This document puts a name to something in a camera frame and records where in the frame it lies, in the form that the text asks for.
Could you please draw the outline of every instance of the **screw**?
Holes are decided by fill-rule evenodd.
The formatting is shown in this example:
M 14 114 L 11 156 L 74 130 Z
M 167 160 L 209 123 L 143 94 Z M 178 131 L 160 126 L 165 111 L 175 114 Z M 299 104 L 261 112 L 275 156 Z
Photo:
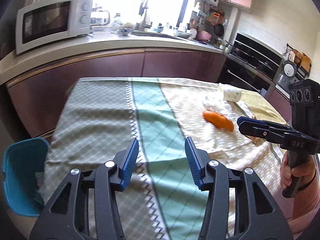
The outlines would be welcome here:
M 252 174 L 252 173 L 253 173 L 253 169 L 251 169 L 251 168 L 245 168 L 245 169 L 244 169 L 244 172 L 245 172 L 246 174 Z
M 218 166 L 219 163 L 216 160 L 211 160 L 211 161 L 209 161 L 209 165 L 212 167 L 215 167 L 215 166 Z
M 80 170 L 77 168 L 71 170 L 72 175 L 77 175 L 79 172 L 80 172 Z
M 114 161 L 107 161 L 105 164 L 104 164 L 107 168 L 112 168 L 113 166 L 115 166 L 115 162 Z

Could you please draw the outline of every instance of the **oven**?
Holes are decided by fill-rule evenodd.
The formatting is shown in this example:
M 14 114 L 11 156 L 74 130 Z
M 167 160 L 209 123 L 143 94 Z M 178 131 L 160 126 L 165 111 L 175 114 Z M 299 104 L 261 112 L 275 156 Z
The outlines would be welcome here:
M 229 55 L 220 72 L 218 83 L 229 84 L 241 89 L 251 90 L 261 94 L 268 91 L 272 80 L 245 62 Z

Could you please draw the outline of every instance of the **microwave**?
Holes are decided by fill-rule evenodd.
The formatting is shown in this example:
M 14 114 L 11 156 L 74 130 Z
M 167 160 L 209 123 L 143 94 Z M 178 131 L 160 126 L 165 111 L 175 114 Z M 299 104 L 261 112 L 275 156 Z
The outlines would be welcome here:
M 41 0 L 21 8 L 16 23 L 16 53 L 90 33 L 93 0 Z

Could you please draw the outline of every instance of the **carrot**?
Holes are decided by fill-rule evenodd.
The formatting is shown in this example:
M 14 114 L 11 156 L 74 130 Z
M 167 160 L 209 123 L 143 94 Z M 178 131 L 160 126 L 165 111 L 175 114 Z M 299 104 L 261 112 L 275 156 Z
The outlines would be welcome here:
M 215 125 L 215 127 L 222 129 L 228 129 L 229 131 L 233 131 L 234 126 L 233 123 L 225 118 L 222 114 L 218 114 L 216 112 L 204 110 L 202 112 L 203 118 L 207 121 Z

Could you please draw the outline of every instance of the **frying pan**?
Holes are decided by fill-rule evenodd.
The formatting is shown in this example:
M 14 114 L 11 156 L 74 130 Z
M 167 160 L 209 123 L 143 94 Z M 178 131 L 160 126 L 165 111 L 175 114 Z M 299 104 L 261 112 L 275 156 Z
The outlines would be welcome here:
M 214 34 L 217 35 L 218 37 L 222 37 L 224 35 L 224 27 L 222 24 L 216 24 L 213 27 Z

